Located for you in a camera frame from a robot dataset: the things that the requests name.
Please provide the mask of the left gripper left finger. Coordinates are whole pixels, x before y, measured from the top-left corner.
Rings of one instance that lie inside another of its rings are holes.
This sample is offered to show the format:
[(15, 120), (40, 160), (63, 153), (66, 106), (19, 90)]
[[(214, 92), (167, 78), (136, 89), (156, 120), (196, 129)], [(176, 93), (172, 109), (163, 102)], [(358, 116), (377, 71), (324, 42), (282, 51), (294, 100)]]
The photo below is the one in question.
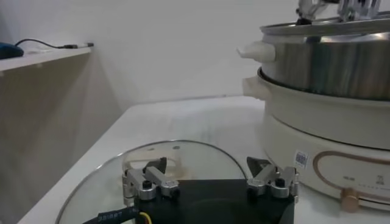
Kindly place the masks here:
[(148, 161), (142, 169), (136, 169), (131, 161), (122, 163), (122, 196), (125, 206), (130, 206), (136, 199), (154, 200), (160, 195), (171, 200), (180, 196), (179, 182), (166, 176), (167, 157)]

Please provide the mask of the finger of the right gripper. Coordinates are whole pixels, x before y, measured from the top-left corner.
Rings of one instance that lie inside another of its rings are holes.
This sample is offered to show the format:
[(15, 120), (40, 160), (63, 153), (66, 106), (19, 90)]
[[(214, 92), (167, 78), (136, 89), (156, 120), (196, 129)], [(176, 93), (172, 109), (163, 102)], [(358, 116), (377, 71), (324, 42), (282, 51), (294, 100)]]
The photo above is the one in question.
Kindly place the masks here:
[(296, 25), (310, 25), (321, 14), (328, 4), (323, 0), (299, 0), (296, 13), (298, 20)]
[(372, 19), (378, 14), (381, 0), (340, 0), (338, 15), (342, 21)]

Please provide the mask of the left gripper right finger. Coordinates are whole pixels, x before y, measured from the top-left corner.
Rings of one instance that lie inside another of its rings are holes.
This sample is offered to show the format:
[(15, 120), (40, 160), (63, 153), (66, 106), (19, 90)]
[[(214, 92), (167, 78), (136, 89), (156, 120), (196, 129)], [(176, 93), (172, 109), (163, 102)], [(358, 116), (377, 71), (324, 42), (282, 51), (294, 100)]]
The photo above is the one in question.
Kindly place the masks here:
[(295, 203), (298, 202), (299, 173), (296, 168), (287, 166), (282, 169), (266, 159), (250, 156), (246, 162), (252, 174), (252, 178), (246, 182), (250, 198), (270, 194), (277, 199), (292, 197)]

